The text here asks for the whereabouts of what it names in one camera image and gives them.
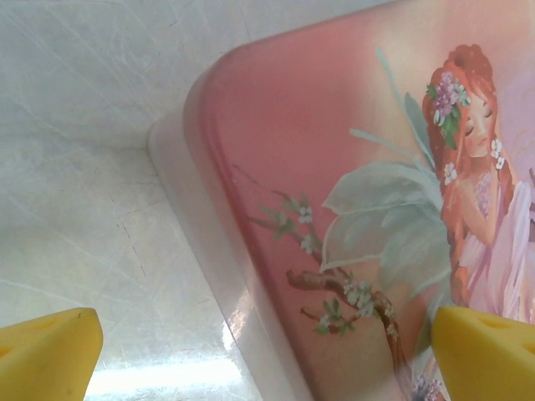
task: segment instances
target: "pink dress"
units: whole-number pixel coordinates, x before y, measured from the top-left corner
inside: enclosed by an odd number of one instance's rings
[[[476,200],[487,217],[491,176],[483,174],[476,186]],[[460,264],[466,267],[470,280],[470,308],[531,322],[532,296],[527,291],[525,274],[529,252],[529,185],[518,182],[509,211],[505,214],[502,189],[498,191],[497,230],[494,242],[485,245],[468,233]]]

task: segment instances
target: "yellow foam block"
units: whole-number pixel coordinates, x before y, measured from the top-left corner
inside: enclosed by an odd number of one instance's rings
[[[431,345],[452,401],[535,400],[535,326],[442,307]]]
[[[87,308],[0,329],[0,400],[83,400],[102,343]]]

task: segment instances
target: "fairy illustration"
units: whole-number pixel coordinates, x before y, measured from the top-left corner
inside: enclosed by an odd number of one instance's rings
[[[530,322],[531,191],[502,146],[497,106],[488,59],[465,45],[435,71],[422,109],[444,198],[454,302]]]
[[[393,150],[399,160],[375,161],[340,178],[323,204],[335,214],[323,240],[304,195],[275,190],[281,209],[264,208],[270,220],[250,219],[276,238],[288,235],[318,263],[318,272],[287,273],[294,288],[334,294],[322,312],[301,311],[317,322],[318,333],[344,335],[357,319],[378,318],[405,399],[445,399],[429,344],[438,307],[456,304],[532,322],[535,286],[526,274],[535,237],[532,183],[518,179],[502,143],[492,66],[479,46],[461,45],[449,54],[432,74],[421,106],[399,94],[380,51],[378,57],[420,154],[352,129],[354,137]],[[379,262],[377,288],[354,278],[365,261]],[[385,295],[399,282],[410,285],[411,297],[431,295],[415,350],[400,346],[403,333]]]

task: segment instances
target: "tree branch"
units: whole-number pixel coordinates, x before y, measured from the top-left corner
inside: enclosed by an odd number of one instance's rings
[[[258,219],[256,217],[251,217],[251,216],[248,216],[247,218],[249,219],[249,221],[252,221],[253,223],[255,223],[256,225],[260,227],[267,228],[268,230],[276,231],[278,229],[278,225],[275,222],[266,221],[266,220]],[[290,236],[295,242],[298,243],[298,245],[301,245],[301,242],[303,242],[304,240],[304,236],[302,236],[296,231],[287,232],[286,235]],[[314,248],[311,254],[311,257],[316,261],[316,263],[318,263],[318,266],[321,266],[322,261],[323,261],[323,255],[318,249]],[[325,272],[325,274],[329,276],[335,276],[337,278],[342,278],[344,280],[349,280],[349,274],[341,267],[329,269]]]
[[[328,275],[326,273],[312,272],[301,272],[296,275],[291,270],[286,273],[286,277],[288,279],[288,284],[293,288],[304,291],[324,290],[334,292],[343,303],[352,307],[356,312],[359,311],[355,305],[349,303],[349,300],[344,293],[345,279],[342,277],[337,277],[334,274]],[[382,292],[374,292],[372,294],[372,300],[375,305],[375,311],[379,314],[380,321],[383,323],[386,340],[390,348],[390,353],[392,354],[392,363],[394,365],[396,380],[400,385],[402,393],[407,399],[410,399],[412,390],[412,372],[407,366],[407,361],[403,349],[401,348],[399,337],[392,335],[389,329],[389,327],[392,327],[396,333],[399,333],[397,321],[392,316],[387,316],[386,313],[388,308],[392,308],[392,304]],[[308,317],[315,320],[317,316],[311,314],[311,316]]]

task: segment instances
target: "green leaf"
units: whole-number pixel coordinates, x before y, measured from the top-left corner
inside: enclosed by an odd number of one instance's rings
[[[334,310],[334,316],[340,319],[342,317],[342,311],[340,310],[340,302],[338,298],[335,298],[333,300],[333,310]]]
[[[329,316],[333,316],[335,314],[334,309],[331,307],[328,301],[324,301],[324,308],[329,314]]]
[[[457,144],[455,143],[455,138],[451,131],[446,132],[446,135],[444,136],[444,140],[446,141],[446,145],[448,145],[453,150],[457,150]]]
[[[412,96],[410,96],[409,93],[405,94],[405,109],[407,110],[409,120],[414,127],[413,132],[415,134],[415,141],[420,147],[421,152],[424,154],[427,163],[429,163],[434,171],[435,160],[433,159],[433,154],[431,153],[431,144],[429,142],[429,135],[427,134],[427,122],[425,121],[425,117],[421,111],[420,105],[412,98]]]
[[[448,114],[444,119],[444,124],[442,125],[444,132],[450,132],[451,129],[451,114]]]
[[[301,206],[302,207],[309,207],[310,204],[308,203],[308,197],[305,194],[301,195]]]
[[[279,227],[276,231],[275,231],[275,239],[278,240],[280,239],[281,236],[283,236],[283,234],[286,232],[286,228],[284,226],[282,227]]]
[[[288,223],[288,217],[286,216],[286,213],[284,213],[283,211],[279,211],[277,221],[278,224],[280,224],[281,226],[285,226]]]
[[[268,207],[266,207],[266,206],[264,206],[264,205],[260,205],[260,210],[261,210],[264,214],[266,214],[266,215],[272,217],[276,222],[279,221],[279,217],[280,217],[280,212],[279,212],[279,211],[276,211],[276,210],[274,210],[274,209],[270,209],[270,208],[268,208]]]
[[[283,200],[283,208],[292,213],[299,213],[299,202],[294,198],[285,199]]]
[[[458,104],[453,105],[453,108],[451,109],[451,115],[454,119],[459,119],[459,117],[461,117],[461,111],[459,110]]]
[[[312,244],[314,249],[321,249],[324,244],[319,240],[318,236],[316,236],[316,233],[312,232],[310,235],[312,236]]]
[[[451,132],[453,136],[455,137],[455,135],[458,134],[460,130],[461,126],[459,125],[459,119],[451,118]]]
[[[431,97],[431,100],[435,100],[436,98],[436,87],[435,85],[427,85],[427,93]]]
[[[317,326],[314,331],[322,335],[329,334],[329,328],[325,326]]]
[[[286,221],[286,224],[283,225],[283,226],[280,226],[276,231],[275,231],[275,239],[278,240],[281,236],[283,236],[284,234],[287,234],[289,232],[292,232],[294,231],[296,228],[295,226],[295,222],[293,220],[287,220]]]

